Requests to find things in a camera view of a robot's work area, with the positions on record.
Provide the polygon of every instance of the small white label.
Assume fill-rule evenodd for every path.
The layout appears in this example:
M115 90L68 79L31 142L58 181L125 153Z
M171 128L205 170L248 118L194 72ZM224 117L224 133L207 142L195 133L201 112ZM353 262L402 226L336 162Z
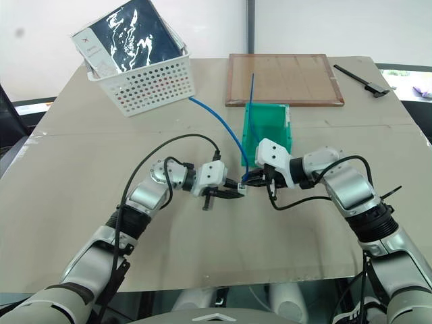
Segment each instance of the small white label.
M84 56L99 77L104 78L122 72L91 28L86 28L75 34L72 39L81 55Z

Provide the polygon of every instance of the perforated basket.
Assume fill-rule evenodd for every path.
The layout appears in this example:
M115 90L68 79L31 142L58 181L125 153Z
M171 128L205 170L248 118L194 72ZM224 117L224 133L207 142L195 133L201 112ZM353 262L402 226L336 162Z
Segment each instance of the perforated basket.
M195 94L189 53L116 76L88 79L96 82L125 116L185 99Z

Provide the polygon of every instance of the green container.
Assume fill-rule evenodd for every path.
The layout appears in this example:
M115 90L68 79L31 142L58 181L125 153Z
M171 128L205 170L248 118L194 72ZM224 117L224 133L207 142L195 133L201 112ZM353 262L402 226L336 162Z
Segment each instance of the green container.
M249 166L255 165L255 151L263 138L268 138L286 147L291 153L290 106L277 103L246 104L244 110L242 146L246 151Z

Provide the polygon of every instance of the black chair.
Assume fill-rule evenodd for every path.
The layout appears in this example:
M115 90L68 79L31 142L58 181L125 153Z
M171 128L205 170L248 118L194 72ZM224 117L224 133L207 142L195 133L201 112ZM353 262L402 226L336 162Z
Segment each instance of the black chair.
M30 134L0 85L0 178Z

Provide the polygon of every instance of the table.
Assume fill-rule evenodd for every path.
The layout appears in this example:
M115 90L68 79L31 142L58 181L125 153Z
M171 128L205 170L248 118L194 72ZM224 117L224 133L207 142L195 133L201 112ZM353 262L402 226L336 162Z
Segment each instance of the table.
M385 85L368 57L329 60ZM227 60L194 59L192 68L196 98L241 136L244 109L223 104ZM403 185L387 203L432 263L427 140L394 93L374 99L355 80L335 74L345 106L293 107L292 154L331 145L369 161L378 193ZM0 277L7 278L0 281L0 292L35 292L56 284L68 261L108 220L139 160L187 132L216 141L228 176L240 178L244 169L236 145L204 109L182 100L123 117L79 67L0 180ZM184 139L155 159L172 155L200 165L212 154L205 141ZM144 165L135 183L149 168ZM323 187L280 190L278 204L315 194L325 194ZM132 266L120 291L346 277L361 270L356 237L331 202L314 200L279 212L264 188L250 188L246 198L215 200L211 211L202 211L203 203L175 192L128 258Z

